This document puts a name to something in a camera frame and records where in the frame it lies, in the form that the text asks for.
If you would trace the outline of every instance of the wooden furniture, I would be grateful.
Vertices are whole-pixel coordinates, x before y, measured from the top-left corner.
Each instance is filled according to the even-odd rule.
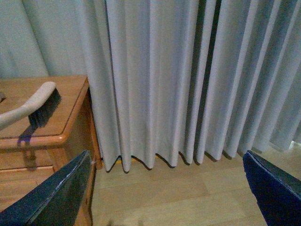
[[[47,125],[35,131],[28,117],[0,131],[0,210],[26,195],[84,149],[94,164],[77,226],[91,225],[91,191],[101,157],[91,109],[87,76],[0,80],[6,99],[0,113],[21,106],[44,82],[54,81],[62,100]]]

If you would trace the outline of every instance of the brush bristles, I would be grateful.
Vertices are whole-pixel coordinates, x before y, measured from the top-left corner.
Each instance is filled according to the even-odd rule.
[[[31,126],[34,129],[44,127],[60,102],[61,96],[55,89],[43,106],[28,116]]]

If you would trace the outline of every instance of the brush handle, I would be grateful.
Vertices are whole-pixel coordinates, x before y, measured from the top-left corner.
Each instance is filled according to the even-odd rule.
[[[55,87],[55,82],[45,82],[21,107],[0,114],[0,130],[30,115],[42,107],[55,90]]]

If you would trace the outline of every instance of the curtain fold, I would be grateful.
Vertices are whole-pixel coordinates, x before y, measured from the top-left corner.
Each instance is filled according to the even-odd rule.
[[[0,77],[88,75],[106,170],[301,141],[301,0],[0,0]]]

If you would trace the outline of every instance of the wooden floor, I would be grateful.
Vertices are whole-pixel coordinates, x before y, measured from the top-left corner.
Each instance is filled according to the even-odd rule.
[[[300,147],[261,156],[301,179]],[[99,170],[92,214],[94,226],[266,226],[239,155],[189,166],[179,158],[173,169],[159,158],[152,170],[135,161],[127,174],[121,164]]]

